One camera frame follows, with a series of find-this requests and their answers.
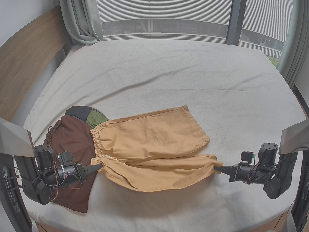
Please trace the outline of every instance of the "wooden bed frame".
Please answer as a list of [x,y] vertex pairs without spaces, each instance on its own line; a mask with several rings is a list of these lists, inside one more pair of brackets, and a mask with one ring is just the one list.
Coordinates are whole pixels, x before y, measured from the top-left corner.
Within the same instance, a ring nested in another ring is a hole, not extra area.
[[40,73],[69,41],[60,6],[36,18],[0,47],[0,117],[12,121]]

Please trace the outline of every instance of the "clothing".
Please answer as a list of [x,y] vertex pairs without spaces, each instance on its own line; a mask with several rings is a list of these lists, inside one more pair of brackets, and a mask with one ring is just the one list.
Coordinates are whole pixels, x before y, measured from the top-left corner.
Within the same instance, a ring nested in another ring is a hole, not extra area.
[[[93,139],[90,133],[91,127],[74,116],[63,116],[46,135],[44,144],[50,145],[56,156],[61,152],[70,151],[75,163],[83,166],[90,165],[91,158],[95,157]],[[96,173],[87,176],[83,187],[77,190],[60,189],[55,203],[64,207],[87,213],[88,199]],[[77,188],[80,183],[71,184],[70,188]]]
[[86,122],[91,110],[92,107],[90,106],[72,106],[68,110],[66,110],[66,113],[64,115],[75,116],[81,119],[83,122]]
[[97,125],[102,124],[106,121],[108,121],[108,118],[104,114],[102,114],[99,110],[92,108],[91,112],[89,113],[87,117],[86,123],[92,129],[94,129]]
[[91,130],[98,171],[135,191],[188,187],[222,166],[215,155],[196,154],[210,138],[187,106],[107,121]]

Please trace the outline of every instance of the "green garment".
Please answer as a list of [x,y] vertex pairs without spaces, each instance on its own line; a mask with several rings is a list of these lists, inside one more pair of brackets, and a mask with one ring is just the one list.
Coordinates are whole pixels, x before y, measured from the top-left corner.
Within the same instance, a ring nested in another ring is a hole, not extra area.
[[92,128],[94,129],[97,125],[102,124],[106,121],[108,121],[109,119],[102,114],[100,111],[92,108],[91,112],[89,113],[88,117],[87,117],[87,121],[86,123]]

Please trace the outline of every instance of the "mattress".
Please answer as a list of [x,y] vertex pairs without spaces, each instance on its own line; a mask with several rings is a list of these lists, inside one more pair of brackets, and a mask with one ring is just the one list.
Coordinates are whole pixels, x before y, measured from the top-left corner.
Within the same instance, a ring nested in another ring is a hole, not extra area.
[[[242,151],[279,144],[283,129],[305,119],[288,85],[260,51],[182,40],[114,40],[73,49],[56,70],[24,127],[35,145],[72,105],[109,119],[188,105],[210,143],[201,153],[225,165]],[[66,231],[248,231],[288,210],[296,196],[302,153],[291,187],[269,199],[259,184],[213,174],[181,190],[140,193],[98,174],[87,214],[24,194],[38,222]]]

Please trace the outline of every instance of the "light green curtain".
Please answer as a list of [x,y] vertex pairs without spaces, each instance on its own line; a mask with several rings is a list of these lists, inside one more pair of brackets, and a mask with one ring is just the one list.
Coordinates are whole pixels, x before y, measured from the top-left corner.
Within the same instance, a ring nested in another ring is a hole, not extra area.
[[60,7],[73,44],[94,44],[103,40],[96,0],[60,0]]
[[293,15],[277,69],[292,88],[309,50],[309,1],[294,0]]

